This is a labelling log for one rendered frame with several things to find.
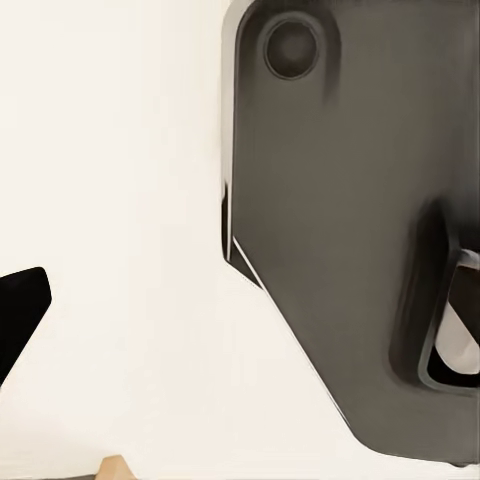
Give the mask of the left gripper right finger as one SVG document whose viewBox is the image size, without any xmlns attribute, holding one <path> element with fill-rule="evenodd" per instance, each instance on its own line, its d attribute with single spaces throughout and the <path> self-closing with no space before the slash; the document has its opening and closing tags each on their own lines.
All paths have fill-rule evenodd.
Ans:
<svg viewBox="0 0 480 480">
<path fill-rule="evenodd" d="M 448 301 L 480 347 L 480 270 L 456 267 Z"/>
</svg>

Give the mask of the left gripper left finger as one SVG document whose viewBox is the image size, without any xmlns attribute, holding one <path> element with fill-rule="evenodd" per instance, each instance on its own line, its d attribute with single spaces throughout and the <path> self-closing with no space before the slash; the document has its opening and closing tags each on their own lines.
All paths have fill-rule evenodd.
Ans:
<svg viewBox="0 0 480 480">
<path fill-rule="evenodd" d="M 0 387 L 51 304 L 43 266 L 0 277 Z"/>
</svg>

